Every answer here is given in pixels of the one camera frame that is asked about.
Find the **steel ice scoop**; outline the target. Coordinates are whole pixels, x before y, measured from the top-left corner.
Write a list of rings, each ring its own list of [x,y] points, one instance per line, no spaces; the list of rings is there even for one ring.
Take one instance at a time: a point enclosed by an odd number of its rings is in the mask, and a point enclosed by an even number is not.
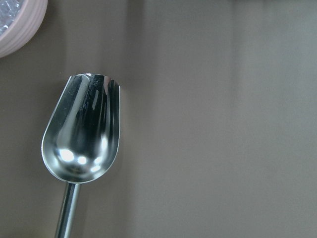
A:
[[[66,182],[55,236],[71,234],[80,186],[112,166],[120,139],[120,86],[111,77],[69,78],[45,130],[41,153],[48,171]]]

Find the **clear ice cubes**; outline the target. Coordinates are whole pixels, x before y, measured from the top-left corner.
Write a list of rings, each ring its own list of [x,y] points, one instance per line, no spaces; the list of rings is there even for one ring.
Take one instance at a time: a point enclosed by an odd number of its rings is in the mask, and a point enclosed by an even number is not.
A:
[[[25,0],[0,0],[0,35],[3,35],[21,11]]]

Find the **pink ice bowl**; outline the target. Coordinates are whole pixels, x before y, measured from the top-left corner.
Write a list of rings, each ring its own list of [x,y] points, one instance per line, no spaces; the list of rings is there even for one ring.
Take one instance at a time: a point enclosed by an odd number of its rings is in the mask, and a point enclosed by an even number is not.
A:
[[[23,47],[39,29],[48,6],[47,0],[25,0],[9,29],[0,36],[0,57]]]

